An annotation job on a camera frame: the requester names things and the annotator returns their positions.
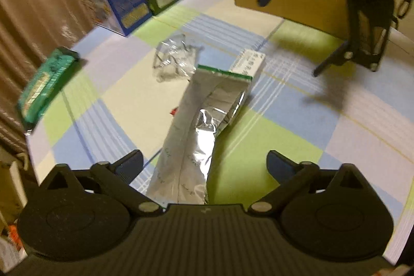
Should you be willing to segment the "white medicine box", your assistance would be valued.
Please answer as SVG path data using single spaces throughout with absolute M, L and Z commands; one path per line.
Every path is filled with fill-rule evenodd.
M 262 69 L 265 58 L 266 55 L 262 52 L 245 49 L 239 53 L 231 65 L 229 72 L 254 79 L 259 70 Z

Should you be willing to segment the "silver foil tea bag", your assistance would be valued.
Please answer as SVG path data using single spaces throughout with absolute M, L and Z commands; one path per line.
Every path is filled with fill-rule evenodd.
M 243 106 L 251 77 L 200 65 L 173 117 L 147 189 L 162 206 L 203 205 L 218 135 Z

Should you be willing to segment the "checked blue green tablecloth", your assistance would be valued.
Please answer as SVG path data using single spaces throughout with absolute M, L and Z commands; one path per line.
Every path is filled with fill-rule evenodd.
M 97 27 L 27 137 L 36 177 L 139 149 L 132 185 L 160 203 L 249 206 L 276 188 L 271 150 L 352 163 L 392 215 L 396 262 L 413 227 L 413 30 L 391 30 L 377 64 L 314 76 L 340 44 L 234 0 L 181 0 L 127 37 Z

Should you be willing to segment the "green wet wipes pack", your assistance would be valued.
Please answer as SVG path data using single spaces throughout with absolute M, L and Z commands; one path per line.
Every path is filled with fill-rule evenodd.
M 80 61 L 78 53 L 59 47 L 37 69 L 19 96 L 16 106 L 26 132 L 35 129 L 55 96 L 79 70 Z

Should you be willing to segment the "clear plastic tray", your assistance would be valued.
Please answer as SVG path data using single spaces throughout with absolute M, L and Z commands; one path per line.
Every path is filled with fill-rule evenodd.
M 176 34 L 159 42 L 152 62 L 153 75 L 158 82 L 190 79 L 196 70 L 198 55 L 203 46 L 184 34 Z

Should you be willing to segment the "pink brown curtain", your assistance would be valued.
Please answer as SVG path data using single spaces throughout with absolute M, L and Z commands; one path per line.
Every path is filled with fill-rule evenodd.
M 21 92 L 58 46 L 71 47 L 93 28 L 79 0 L 1 0 L 1 147 L 27 150 L 16 112 Z

